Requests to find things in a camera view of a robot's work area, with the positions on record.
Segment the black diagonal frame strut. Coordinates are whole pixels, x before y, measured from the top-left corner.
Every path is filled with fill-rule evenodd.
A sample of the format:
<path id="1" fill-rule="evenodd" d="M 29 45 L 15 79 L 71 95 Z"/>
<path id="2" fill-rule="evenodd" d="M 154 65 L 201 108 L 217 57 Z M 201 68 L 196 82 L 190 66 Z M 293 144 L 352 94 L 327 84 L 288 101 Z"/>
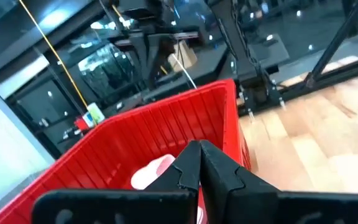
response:
<path id="1" fill-rule="evenodd" d="M 321 58 L 318 60 L 317 64 L 304 79 L 303 83 L 305 87 L 313 87 L 314 83 L 321 76 L 322 71 L 332 59 L 333 55 L 336 53 L 343 40 L 346 38 L 347 34 L 349 33 L 356 20 L 358 20 L 358 2 L 351 9 L 343 25 L 339 28 L 336 35 L 322 54 Z"/>

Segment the thin white rod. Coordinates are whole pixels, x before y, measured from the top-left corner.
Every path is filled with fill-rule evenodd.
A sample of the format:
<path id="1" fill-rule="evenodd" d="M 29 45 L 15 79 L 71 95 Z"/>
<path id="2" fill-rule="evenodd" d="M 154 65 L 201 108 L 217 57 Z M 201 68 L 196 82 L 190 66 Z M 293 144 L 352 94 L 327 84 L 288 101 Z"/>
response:
<path id="1" fill-rule="evenodd" d="M 197 86 L 195 84 L 195 82 L 193 81 L 193 79 L 191 78 L 190 74 L 188 73 L 188 71 L 186 70 L 184 64 L 181 62 L 181 60 L 175 55 L 175 54 L 171 54 L 171 56 L 173 57 L 173 59 L 176 61 L 177 64 L 179 64 L 180 68 L 182 69 L 182 71 L 185 73 L 187 79 L 190 81 L 192 87 L 194 89 L 197 89 Z"/>

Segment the pale pink foam slide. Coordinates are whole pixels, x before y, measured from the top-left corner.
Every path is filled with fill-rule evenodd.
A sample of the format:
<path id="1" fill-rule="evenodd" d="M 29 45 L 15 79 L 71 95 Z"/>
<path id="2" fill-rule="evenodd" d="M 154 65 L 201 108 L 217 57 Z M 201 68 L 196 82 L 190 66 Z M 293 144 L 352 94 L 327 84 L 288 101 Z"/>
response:
<path id="1" fill-rule="evenodd" d="M 150 161 L 146 166 L 138 169 L 131 177 L 131 186 L 136 190 L 144 190 L 159 176 L 161 176 L 173 163 L 175 157 L 166 154 Z"/>

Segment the black tripod stand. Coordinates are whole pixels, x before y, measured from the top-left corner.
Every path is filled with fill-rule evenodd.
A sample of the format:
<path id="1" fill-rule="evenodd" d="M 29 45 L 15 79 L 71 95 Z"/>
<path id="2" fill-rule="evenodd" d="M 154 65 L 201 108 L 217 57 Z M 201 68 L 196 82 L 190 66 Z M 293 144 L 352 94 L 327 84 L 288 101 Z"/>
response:
<path id="1" fill-rule="evenodd" d="M 137 21 L 138 28 L 127 30 L 132 59 L 146 87 L 156 88 L 155 77 L 167 57 L 175 52 L 175 38 L 170 29 L 175 13 L 174 0 L 110 0 L 120 13 Z"/>

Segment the red plastic bin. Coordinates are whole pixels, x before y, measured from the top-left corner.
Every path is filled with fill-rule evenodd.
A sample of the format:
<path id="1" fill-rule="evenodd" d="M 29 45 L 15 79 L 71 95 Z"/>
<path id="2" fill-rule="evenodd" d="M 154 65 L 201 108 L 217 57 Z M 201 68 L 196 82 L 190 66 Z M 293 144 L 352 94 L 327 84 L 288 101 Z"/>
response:
<path id="1" fill-rule="evenodd" d="M 208 140 L 250 169 L 235 91 L 232 80 L 216 81 L 108 118 L 4 206 L 0 224 L 30 224 L 36 199 L 50 190 L 129 189 L 137 170 L 178 156 L 192 140 Z"/>

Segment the black aluminium table frame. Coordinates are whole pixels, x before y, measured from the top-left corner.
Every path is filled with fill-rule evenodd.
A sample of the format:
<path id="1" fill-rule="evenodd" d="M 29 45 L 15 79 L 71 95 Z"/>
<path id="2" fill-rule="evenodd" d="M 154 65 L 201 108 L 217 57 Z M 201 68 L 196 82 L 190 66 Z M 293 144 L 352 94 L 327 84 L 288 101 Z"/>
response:
<path id="1" fill-rule="evenodd" d="M 326 71 L 316 75 L 310 84 L 308 73 L 297 75 L 278 84 L 279 96 L 283 101 L 307 95 L 314 91 L 358 77 L 358 58 L 349 56 L 326 65 Z"/>

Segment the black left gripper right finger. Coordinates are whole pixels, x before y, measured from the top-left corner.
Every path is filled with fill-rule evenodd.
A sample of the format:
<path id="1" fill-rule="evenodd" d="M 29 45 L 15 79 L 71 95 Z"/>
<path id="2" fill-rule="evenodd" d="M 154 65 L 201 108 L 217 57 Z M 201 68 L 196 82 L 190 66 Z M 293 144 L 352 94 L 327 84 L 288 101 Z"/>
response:
<path id="1" fill-rule="evenodd" d="M 358 194 L 281 191 L 201 141 L 210 224 L 358 224 Z"/>

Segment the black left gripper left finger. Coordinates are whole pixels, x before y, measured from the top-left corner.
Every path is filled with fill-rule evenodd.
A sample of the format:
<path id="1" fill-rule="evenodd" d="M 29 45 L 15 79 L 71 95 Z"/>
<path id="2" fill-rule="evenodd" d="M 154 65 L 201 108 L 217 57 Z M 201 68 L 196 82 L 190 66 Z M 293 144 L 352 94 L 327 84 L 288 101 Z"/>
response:
<path id="1" fill-rule="evenodd" d="M 201 143 L 190 142 L 144 190 L 61 189 L 39 197 L 31 224 L 201 224 Z"/>

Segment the green and white container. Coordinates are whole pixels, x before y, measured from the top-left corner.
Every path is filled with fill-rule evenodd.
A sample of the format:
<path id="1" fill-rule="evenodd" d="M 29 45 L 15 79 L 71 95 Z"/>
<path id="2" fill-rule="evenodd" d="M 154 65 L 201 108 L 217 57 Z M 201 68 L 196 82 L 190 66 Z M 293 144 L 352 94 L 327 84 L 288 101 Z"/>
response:
<path id="1" fill-rule="evenodd" d="M 99 124 L 106 119 L 105 115 L 103 114 L 103 112 L 100 110 L 99 106 L 96 103 L 89 104 L 87 106 L 87 110 L 90 113 L 93 121 L 96 122 L 96 124 Z"/>

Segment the brown cardboard box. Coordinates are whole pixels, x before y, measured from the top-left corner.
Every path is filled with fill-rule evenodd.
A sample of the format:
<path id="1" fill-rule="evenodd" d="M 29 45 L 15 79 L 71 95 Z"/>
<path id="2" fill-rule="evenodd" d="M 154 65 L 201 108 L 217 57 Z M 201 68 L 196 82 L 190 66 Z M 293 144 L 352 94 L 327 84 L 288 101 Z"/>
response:
<path id="1" fill-rule="evenodd" d="M 184 68 L 190 68 L 197 62 L 196 54 L 184 40 L 175 44 L 174 49 L 175 53 L 168 57 L 168 62 L 174 72 L 182 71 L 180 65 L 184 66 Z"/>

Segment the small red container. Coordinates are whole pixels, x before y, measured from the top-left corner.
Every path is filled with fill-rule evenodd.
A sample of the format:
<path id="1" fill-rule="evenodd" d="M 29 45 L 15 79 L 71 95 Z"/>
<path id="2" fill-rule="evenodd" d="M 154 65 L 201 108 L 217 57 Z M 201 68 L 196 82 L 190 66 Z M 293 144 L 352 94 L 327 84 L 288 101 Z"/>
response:
<path id="1" fill-rule="evenodd" d="M 89 126 L 87 125 L 86 121 L 82 117 L 77 117 L 74 121 L 74 125 L 82 131 L 85 131 L 89 129 Z"/>

